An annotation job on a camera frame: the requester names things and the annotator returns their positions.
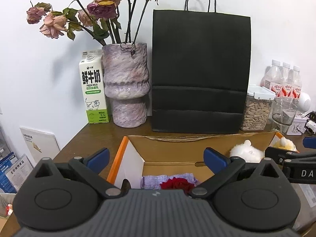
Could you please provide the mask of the white yellow plush hamster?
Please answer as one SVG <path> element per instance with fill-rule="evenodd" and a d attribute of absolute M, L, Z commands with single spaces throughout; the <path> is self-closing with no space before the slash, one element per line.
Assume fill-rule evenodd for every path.
<path fill-rule="evenodd" d="M 294 143 L 285 137 L 279 139 L 272 147 L 288 151 L 297 151 Z M 230 150 L 230 157 L 241 157 L 246 163 L 260 163 L 265 157 L 265 152 L 254 148 L 250 140 L 245 140 L 244 143 L 238 144 Z"/>

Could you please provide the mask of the red fabric rose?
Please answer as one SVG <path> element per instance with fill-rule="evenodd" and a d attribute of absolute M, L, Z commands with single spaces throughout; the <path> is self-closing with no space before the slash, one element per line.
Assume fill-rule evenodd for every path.
<path fill-rule="evenodd" d="M 160 187 L 161 189 L 180 189 L 185 193 L 188 193 L 194 189 L 195 185 L 184 178 L 173 177 L 172 179 L 168 179 L 166 182 L 162 182 Z"/>

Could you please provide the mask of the empty glass cup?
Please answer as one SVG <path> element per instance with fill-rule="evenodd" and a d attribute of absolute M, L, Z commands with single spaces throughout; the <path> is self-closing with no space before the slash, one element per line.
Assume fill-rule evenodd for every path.
<path fill-rule="evenodd" d="M 271 117 L 272 130 L 287 134 L 297 112 L 297 103 L 291 97 L 277 97 L 274 99 Z"/>

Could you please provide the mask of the white round speaker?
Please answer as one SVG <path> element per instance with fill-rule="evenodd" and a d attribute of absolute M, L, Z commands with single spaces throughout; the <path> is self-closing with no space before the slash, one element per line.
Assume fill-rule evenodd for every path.
<path fill-rule="evenodd" d="M 311 107 L 311 97 L 308 93 L 301 92 L 298 99 L 298 111 L 301 113 L 305 113 Z"/>

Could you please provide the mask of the stack of booklets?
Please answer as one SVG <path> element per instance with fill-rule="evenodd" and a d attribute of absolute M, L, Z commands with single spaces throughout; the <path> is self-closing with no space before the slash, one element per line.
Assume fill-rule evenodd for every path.
<path fill-rule="evenodd" d="M 15 194 L 21 188 L 32 170 L 33 166 L 26 155 L 17 158 L 14 152 L 9 153 L 6 157 L 1 159 L 1 193 Z"/>

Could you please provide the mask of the clear seed storage container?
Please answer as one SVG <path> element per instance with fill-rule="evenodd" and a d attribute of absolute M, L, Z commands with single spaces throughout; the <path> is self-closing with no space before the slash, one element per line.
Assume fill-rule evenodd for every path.
<path fill-rule="evenodd" d="M 263 131 L 275 97 L 275 93 L 266 87 L 249 85 L 240 129 L 242 131 Z"/>

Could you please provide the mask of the water bottle middle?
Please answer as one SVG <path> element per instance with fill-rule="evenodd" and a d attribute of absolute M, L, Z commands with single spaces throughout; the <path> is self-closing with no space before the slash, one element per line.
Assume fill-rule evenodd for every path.
<path fill-rule="evenodd" d="M 288 81 L 289 73 L 290 73 L 290 64 L 283 62 L 283 64 L 282 64 L 282 76 L 283 76 L 284 82 Z"/>

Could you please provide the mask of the water bottle left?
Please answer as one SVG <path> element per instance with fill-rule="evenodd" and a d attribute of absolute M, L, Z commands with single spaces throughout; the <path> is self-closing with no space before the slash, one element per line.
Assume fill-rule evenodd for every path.
<path fill-rule="evenodd" d="M 280 62 L 272 60 L 272 65 L 261 79 L 260 86 L 266 87 L 267 89 L 276 93 L 276 96 L 280 95 L 283 87 L 283 74 L 280 67 Z"/>

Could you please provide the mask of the cardboard box orange red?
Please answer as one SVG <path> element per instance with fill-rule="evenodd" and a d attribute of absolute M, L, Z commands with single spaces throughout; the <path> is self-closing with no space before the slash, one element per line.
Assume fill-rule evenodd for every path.
<path fill-rule="evenodd" d="M 206 148 L 211 147 L 228 156 L 235 145 L 250 140 L 254 147 L 263 151 L 281 137 L 279 132 L 185 137 L 125 136 L 107 182 L 120 188 L 127 179 L 132 188 L 139 189 L 143 176 L 183 173 L 192 173 L 198 181 L 203 182 L 213 176 L 213 172 L 202 164 Z"/>

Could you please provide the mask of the lavender knitted cloth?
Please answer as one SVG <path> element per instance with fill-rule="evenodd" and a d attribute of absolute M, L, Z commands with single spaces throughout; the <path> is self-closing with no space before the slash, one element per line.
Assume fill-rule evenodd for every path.
<path fill-rule="evenodd" d="M 140 188 L 154 190 L 181 189 L 185 192 L 189 192 L 199 184 L 200 182 L 192 173 L 183 173 L 172 176 L 143 176 L 140 182 Z"/>

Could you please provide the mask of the black paper shopping bag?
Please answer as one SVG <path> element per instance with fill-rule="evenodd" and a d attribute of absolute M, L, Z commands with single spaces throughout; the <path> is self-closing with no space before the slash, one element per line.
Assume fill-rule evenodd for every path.
<path fill-rule="evenodd" d="M 152 35 L 155 132 L 234 134 L 242 124 L 251 60 L 251 19 L 156 10 Z"/>

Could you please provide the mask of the purple marbled vase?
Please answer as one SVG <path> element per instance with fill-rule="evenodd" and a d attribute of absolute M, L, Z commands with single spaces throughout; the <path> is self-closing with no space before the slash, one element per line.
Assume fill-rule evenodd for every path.
<path fill-rule="evenodd" d="M 145 96 L 150 91 L 147 44 L 120 43 L 102 48 L 104 92 L 114 124 L 135 128 L 146 122 Z"/>

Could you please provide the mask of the green white milk carton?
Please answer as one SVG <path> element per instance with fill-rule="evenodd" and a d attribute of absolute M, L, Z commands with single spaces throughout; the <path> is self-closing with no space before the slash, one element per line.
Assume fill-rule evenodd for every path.
<path fill-rule="evenodd" d="M 80 82 L 90 124 L 108 123 L 108 105 L 104 93 L 102 50 L 84 51 L 79 62 Z"/>

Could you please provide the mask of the dried pink rose bouquet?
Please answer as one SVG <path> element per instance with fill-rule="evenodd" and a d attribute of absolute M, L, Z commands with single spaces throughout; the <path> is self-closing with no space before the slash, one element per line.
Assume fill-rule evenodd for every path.
<path fill-rule="evenodd" d="M 118 21 L 119 4 L 122 0 L 93 0 L 83 6 L 79 0 L 79 9 L 66 7 L 63 11 L 55 11 L 49 3 L 37 3 L 27 10 L 27 22 L 30 25 L 42 22 L 40 32 L 51 39 L 67 35 L 75 39 L 75 32 L 86 31 L 99 44 L 105 46 L 105 40 L 111 38 L 113 44 L 127 44 L 135 46 L 137 34 L 131 34 L 131 22 L 137 0 L 127 0 L 127 28 L 125 38 L 121 39 L 119 31 L 122 26 Z"/>

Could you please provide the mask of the white wall panel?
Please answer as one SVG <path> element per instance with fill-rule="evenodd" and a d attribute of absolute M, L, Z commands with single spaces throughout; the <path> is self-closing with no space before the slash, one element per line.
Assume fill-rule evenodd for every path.
<path fill-rule="evenodd" d="M 20 127 L 21 134 L 29 151 L 28 158 L 35 166 L 42 158 L 54 159 L 60 152 L 53 133 Z"/>

